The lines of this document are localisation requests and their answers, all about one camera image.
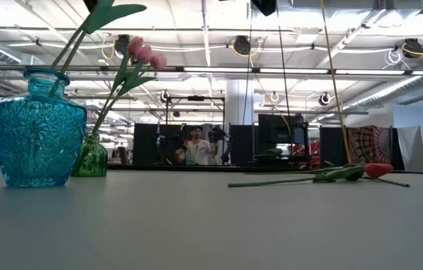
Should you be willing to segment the black computer monitor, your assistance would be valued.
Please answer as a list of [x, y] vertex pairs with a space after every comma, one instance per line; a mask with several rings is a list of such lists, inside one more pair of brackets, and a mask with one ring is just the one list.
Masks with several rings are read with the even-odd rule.
[[308, 138], [308, 123], [302, 115], [258, 115], [261, 143], [292, 143], [304, 145]]

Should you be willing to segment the black aluminium table frame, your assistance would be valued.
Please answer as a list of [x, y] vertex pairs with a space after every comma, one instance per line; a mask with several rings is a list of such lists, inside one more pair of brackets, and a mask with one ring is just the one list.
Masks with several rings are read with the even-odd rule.
[[176, 171], [176, 172], [208, 172], [208, 173], [246, 173], [252, 175], [266, 174], [300, 174], [324, 173], [332, 170], [341, 170], [342, 167], [325, 169], [293, 169], [279, 167], [236, 167], [236, 166], [167, 166], [167, 165], [121, 165], [108, 164], [108, 170], [138, 170], [138, 171]]

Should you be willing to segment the red tool cabinet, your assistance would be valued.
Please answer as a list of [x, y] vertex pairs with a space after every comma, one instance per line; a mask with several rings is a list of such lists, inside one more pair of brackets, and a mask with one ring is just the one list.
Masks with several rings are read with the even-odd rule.
[[294, 164], [298, 168], [320, 168], [320, 142], [318, 140], [309, 142], [308, 149], [305, 149], [304, 145], [293, 145], [292, 152]]

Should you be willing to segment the grey metal crossbar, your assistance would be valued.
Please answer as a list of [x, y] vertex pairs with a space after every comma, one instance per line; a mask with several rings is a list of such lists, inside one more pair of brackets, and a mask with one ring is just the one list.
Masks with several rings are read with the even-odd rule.
[[[171, 66], [171, 67], [165, 67], [164, 69], [159, 70], [159, 72], [184, 72], [183, 68], [188, 66]], [[5, 65], [0, 64], [0, 71], [24, 71], [26, 68], [51, 68], [50, 66], [45, 65]], [[268, 68], [268, 67], [246, 67], [246, 68], [252, 68], [253, 71], [250, 73], [255, 74], [263, 74], [260, 73], [260, 68]], [[68, 68], [69, 71], [117, 71], [119, 69], [119, 66], [70, 66]], [[304, 75], [331, 75], [332, 71], [330, 69], [329, 74], [304, 74]], [[413, 71], [423, 71], [423, 70], [402, 70], [406, 71], [403, 75], [371, 75], [371, 76], [412, 76]]]

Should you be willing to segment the green glass vase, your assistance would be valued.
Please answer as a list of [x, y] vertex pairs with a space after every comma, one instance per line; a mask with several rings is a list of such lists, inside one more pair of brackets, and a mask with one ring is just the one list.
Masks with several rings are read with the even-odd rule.
[[102, 177], [107, 175], [108, 153], [100, 144], [99, 135], [89, 133], [79, 151], [72, 172], [74, 177]]

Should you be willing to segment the black partition panel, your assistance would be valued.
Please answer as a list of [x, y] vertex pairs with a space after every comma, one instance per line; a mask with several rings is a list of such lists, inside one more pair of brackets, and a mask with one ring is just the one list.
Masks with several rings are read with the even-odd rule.
[[178, 125], [136, 124], [133, 138], [133, 165], [173, 165], [175, 151], [185, 140]]
[[319, 129], [320, 161], [330, 161], [336, 167], [347, 164], [347, 154], [342, 131], [339, 127]]
[[254, 130], [251, 125], [231, 125], [231, 163], [238, 167], [249, 167], [254, 154]]

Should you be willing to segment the patterned red tapestry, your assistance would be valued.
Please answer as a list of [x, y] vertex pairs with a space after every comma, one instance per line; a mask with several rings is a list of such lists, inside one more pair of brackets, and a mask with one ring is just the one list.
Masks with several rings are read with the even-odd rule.
[[391, 128], [368, 125], [348, 127], [348, 145], [351, 162], [389, 164], [391, 162]]

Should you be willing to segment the white hanging cloth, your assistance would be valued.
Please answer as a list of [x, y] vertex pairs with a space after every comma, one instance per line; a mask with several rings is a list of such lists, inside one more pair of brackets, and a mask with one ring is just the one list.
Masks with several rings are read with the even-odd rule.
[[397, 135], [404, 169], [423, 173], [423, 126], [398, 128]]

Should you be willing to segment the person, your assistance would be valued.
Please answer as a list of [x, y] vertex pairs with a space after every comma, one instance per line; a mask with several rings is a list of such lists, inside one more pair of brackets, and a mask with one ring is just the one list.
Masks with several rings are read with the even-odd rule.
[[218, 145], [202, 139], [203, 128], [196, 126], [191, 129], [191, 140], [188, 140], [184, 147], [175, 151], [174, 161], [177, 163], [185, 162], [187, 165], [208, 166], [209, 158], [214, 158], [218, 153]]

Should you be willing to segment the blue cut-glass vase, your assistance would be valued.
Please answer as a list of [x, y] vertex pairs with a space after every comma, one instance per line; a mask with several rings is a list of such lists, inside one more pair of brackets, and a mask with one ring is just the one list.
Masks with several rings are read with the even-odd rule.
[[63, 186], [80, 156], [87, 112], [65, 97], [70, 79], [25, 69], [26, 93], [0, 99], [0, 168], [7, 186]]

